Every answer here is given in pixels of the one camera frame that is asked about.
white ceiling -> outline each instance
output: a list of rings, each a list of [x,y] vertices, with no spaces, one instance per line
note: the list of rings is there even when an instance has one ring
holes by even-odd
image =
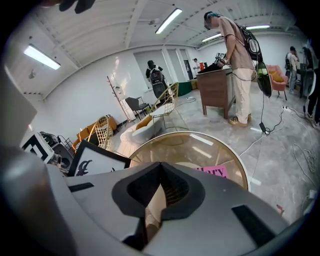
[[[175,8],[182,13],[155,34]],[[295,18],[278,0],[96,0],[81,14],[74,9],[75,5],[64,12],[58,6],[36,7],[12,35],[5,62],[23,92],[46,97],[81,67],[125,49],[163,44],[201,47],[204,38],[218,33],[204,28],[203,16],[209,11],[240,25],[270,24],[269,33],[300,33]],[[155,19],[158,22],[149,25]],[[28,44],[56,57],[61,68],[53,70],[24,55]],[[36,76],[29,79],[32,69]]]

gold wire chair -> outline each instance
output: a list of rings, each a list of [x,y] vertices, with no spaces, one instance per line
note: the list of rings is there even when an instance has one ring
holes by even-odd
[[[96,136],[99,141],[98,147],[104,150],[113,151],[112,137],[114,135],[114,131],[109,125],[109,119],[106,116],[102,116],[98,121],[96,121],[90,132],[88,142],[90,142],[91,135],[94,132],[96,132]]]
[[[182,128],[182,129],[186,129],[189,130],[185,120],[183,119],[183,117],[181,116],[181,114],[179,113],[179,111],[177,110],[176,106],[177,106],[177,97],[178,97],[178,91],[179,91],[179,83],[175,82],[173,84],[171,84],[162,94],[161,96],[156,100],[156,102],[154,103],[154,105],[152,106],[151,110],[150,110],[150,116],[152,117],[152,119],[157,118],[157,117],[162,117],[163,118],[163,123],[164,123],[164,128],[165,129],[169,129],[169,128],[175,128],[175,130],[178,132],[177,128]],[[156,109],[156,105],[160,102],[163,102],[162,106],[160,106],[159,108]],[[185,124],[185,127],[181,127],[181,126],[176,126],[174,123],[174,120],[171,118],[170,114],[172,113],[172,111],[176,111],[178,113],[178,115],[180,116],[180,118],[182,119],[182,121]],[[172,127],[166,127],[166,122],[165,122],[165,116],[168,116],[172,123],[173,126]]]

gray chair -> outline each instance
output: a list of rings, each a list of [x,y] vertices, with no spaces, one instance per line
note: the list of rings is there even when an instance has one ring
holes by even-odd
[[[128,104],[128,106],[132,111],[135,111],[135,113],[138,115],[140,120],[141,118],[137,111],[142,110],[144,113],[144,116],[146,116],[147,107],[148,106],[150,107],[148,103],[139,104],[139,100],[137,98],[128,97],[125,99],[125,102]]]

round glass table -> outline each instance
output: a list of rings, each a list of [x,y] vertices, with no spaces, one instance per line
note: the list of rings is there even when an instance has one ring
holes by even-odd
[[[247,171],[239,156],[221,140],[195,131],[177,131],[155,137],[131,156],[131,167],[167,162],[190,168],[225,166],[227,178],[250,191]]]

marble floor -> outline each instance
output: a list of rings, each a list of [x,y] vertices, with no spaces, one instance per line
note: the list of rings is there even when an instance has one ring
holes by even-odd
[[[270,129],[280,122],[282,106],[289,106],[297,112],[302,113],[305,99],[287,92],[287,101],[283,92],[274,92],[270,98],[264,98],[264,110],[262,121]],[[194,97],[196,100],[185,103],[187,97]],[[200,92],[194,90],[189,94],[178,98],[177,107],[183,116],[190,131],[201,132],[214,136],[228,144],[238,155],[243,153],[253,142],[258,140],[262,133],[259,123],[263,107],[263,94],[257,83],[251,85],[251,116],[252,121],[248,127],[232,127],[223,118],[223,110],[217,107],[207,107],[207,116],[203,115]],[[235,105],[229,110],[229,117],[235,114]],[[174,122],[179,126],[179,117],[174,116]],[[320,133],[315,130],[305,119],[284,111],[283,122],[276,127],[276,131],[264,136],[255,143],[240,158],[248,172],[251,192],[269,203],[277,211],[283,209],[282,216],[292,223],[301,215],[302,203],[310,189],[319,187],[320,179],[317,173],[311,173],[303,153],[295,147],[295,154],[302,168],[313,180],[314,184],[304,175],[294,156],[293,144],[299,145],[302,149],[312,150],[318,161],[320,152]],[[120,141],[120,135],[129,126],[123,127],[114,137],[115,149],[122,155],[130,156],[140,145]],[[167,129],[162,133],[174,132]]]

